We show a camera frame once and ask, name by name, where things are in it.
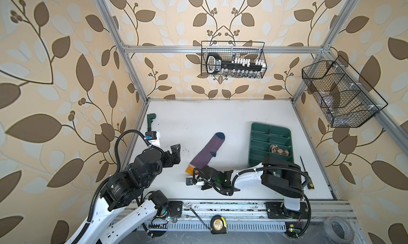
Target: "floral wallpaper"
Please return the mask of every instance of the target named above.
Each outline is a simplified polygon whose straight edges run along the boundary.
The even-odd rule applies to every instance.
[[[0,0],[0,12],[0,243],[63,243],[142,103],[93,0]]]
[[[406,131],[407,3],[361,0],[332,47],[388,101],[384,110]],[[366,238],[373,244],[408,243],[407,155],[375,118],[359,128],[330,128],[310,90],[297,108],[339,197],[353,206]]]
[[[129,45],[321,45],[345,0],[106,0]]]
[[[268,69],[261,79],[201,73],[196,54],[130,56],[152,99],[287,99],[302,79],[302,67],[312,62],[311,54],[265,54]]]

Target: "black wire basket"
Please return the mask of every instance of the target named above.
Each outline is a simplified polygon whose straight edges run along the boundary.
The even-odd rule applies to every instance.
[[[201,74],[214,78],[263,78],[268,68],[264,45],[252,41],[202,41]]]
[[[331,127],[360,127],[388,103],[353,66],[339,57],[302,68],[302,79]],[[345,63],[358,74],[359,81],[346,73]],[[381,102],[374,102],[371,99],[374,96]]]

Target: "yellow and black screwdriver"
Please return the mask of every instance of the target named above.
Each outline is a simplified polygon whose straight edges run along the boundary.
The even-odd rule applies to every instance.
[[[303,164],[302,157],[300,157],[300,161],[302,162],[303,169],[305,170],[306,175],[309,176],[309,174],[308,174],[307,171],[306,171],[305,165]],[[313,185],[313,182],[312,182],[312,178],[311,178],[310,176],[309,176],[309,183],[307,183],[307,188],[308,188],[309,190],[314,190],[314,189],[315,189],[315,187],[314,187],[314,185]]]

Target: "green compartment organizer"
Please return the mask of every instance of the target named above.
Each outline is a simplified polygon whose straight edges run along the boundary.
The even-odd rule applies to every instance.
[[[280,148],[287,149],[289,155],[278,155],[271,153],[271,145],[278,145]],[[249,167],[253,167],[263,162],[265,156],[281,159],[289,162],[293,161],[292,134],[288,128],[252,123],[251,125],[251,143],[249,145]]]

